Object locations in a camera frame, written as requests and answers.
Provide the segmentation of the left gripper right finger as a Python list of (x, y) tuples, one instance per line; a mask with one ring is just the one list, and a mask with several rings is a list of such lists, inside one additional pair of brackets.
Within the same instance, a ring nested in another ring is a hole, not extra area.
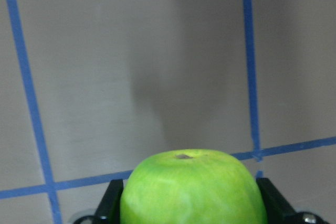
[(296, 211), (269, 178), (257, 178), (256, 182), (266, 208), (268, 223), (328, 223), (325, 219), (315, 213), (309, 211)]

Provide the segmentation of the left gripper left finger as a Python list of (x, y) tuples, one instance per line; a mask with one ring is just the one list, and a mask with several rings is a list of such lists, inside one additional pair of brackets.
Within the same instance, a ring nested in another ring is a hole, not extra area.
[(120, 223), (120, 200), (123, 192), (123, 180), (112, 180), (100, 201), (94, 216), (94, 223)]

